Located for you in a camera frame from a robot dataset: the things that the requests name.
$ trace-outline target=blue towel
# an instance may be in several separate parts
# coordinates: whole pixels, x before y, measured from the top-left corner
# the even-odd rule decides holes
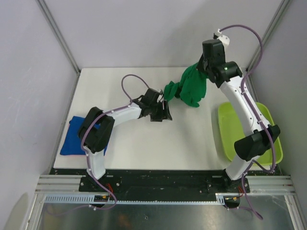
[[[72,117],[60,155],[85,155],[85,152],[81,149],[81,140],[78,137],[78,131],[83,121],[83,117]]]

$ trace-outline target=green cloth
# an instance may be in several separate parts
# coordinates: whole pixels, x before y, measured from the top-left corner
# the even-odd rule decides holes
[[[172,81],[164,88],[164,99],[172,100],[180,98],[185,104],[192,107],[199,107],[198,102],[206,95],[207,78],[204,73],[199,72],[197,63],[188,67],[182,74],[178,83]]]

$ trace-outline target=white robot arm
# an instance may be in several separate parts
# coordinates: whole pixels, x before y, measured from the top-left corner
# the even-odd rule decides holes
[[[162,92],[149,88],[145,95],[132,100],[129,106],[115,111],[112,110],[108,115],[103,116],[97,121],[96,124],[99,127],[93,127],[84,142],[84,148],[87,149],[88,160],[91,166],[91,169],[87,169],[89,175],[92,174],[99,180],[106,173],[103,150],[107,147],[112,129],[115,126],[147,115],[150,115],[151,121],[172,120],[168,109],[168,102],[162,100],[162,97]],[[80,139],[84,137],[90,124],[102,113],[103,111],[97,107],[89,111],[78,132]]]
[[[231,181],[238,180],[253,160],[259,158],[270,146],[269,139],[259,124],[250,104],[243,94],[251,101],[251,105],[260,115],[261,112],[256,106],[246,85],[242,89],[242,72],[235,62],[225,61],[225,50],[229,45],[229,38],[222,35],[220,30],[213,36],[213,40],[202,43],[203,54],[198,63],[198,70],[206,73],[209,80],[215,83],[232,104],[238,115],[245,138],[235,142],[237,155],[225,172]],[[271,126],[269,121],[260,116],[265,128],[269,131],[273,141],[280,134],[277,125]]]

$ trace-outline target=white tabletop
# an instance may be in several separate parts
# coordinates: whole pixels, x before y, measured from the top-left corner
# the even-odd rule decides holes
[[[108,110],[126,105],[129,100],[121,89],[124,75],[142,77],[151,88],[164,89],[170,81],[180,81],[185,68],[90,68],[82,69],[61,137],[54,168],[85,169],[85,156],[62,156],[69,121],[85,117],[97,106]],[[124,82],[127,92],[137,98],[146,92],[134,77]],[[217,109],[227,102],[223,93],[207,80],[207,93],[199,108],[179,99],[169,102],[173,121],[150,122],[150,117],[131,120],[113,129],[105,156],[107,169],[220,170],[226,158],[218,128]]]

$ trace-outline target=gray wall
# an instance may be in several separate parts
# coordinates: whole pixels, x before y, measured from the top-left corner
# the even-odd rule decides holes
[[[307,217],[307,1],[296,0],[252,76],[260,102],[281,128],[282,169],[291,174]]]
[[[281,0],[46,0],[80,68],[186,67],[213,32],[263,35]],[[227,58],[246,66],[257,40],[228,30]]]
[[[0,229],[17,230],[50,164],[76,74],[34,0],[1,1],[0,22]]]

